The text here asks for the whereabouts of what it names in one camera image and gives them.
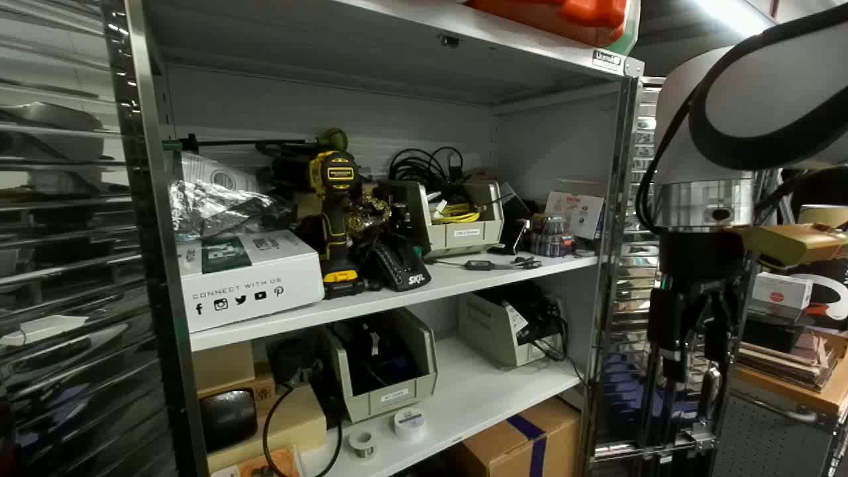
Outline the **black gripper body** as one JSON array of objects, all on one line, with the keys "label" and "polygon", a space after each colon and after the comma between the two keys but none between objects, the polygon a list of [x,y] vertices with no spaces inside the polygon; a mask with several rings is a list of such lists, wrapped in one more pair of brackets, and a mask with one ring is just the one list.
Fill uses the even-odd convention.
[{"label": "black gripper body", "polygon": [[687,378],[687,354],[697,329],[705,332],[705,357],[727,367],[742,272],[744,245],[732,230],[666,230],[660,236],[660,285],[648,297],[648,345],[660,353],[667,382]]}]

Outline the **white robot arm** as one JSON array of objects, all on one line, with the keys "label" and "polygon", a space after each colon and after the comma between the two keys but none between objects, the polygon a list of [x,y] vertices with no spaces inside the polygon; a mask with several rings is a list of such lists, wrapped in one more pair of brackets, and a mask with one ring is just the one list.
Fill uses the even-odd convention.
[{"label": "white robot arm", "polygon": [[761,196],[756,178],[848,155],[848,6],[774,23],[701,53],[666,76],[656,143],[635,187],[635,218],[660,239],[648,347],[679,378],[688,332],[713,322],[713,357],[744,309],[746,236],[793,187]]}]

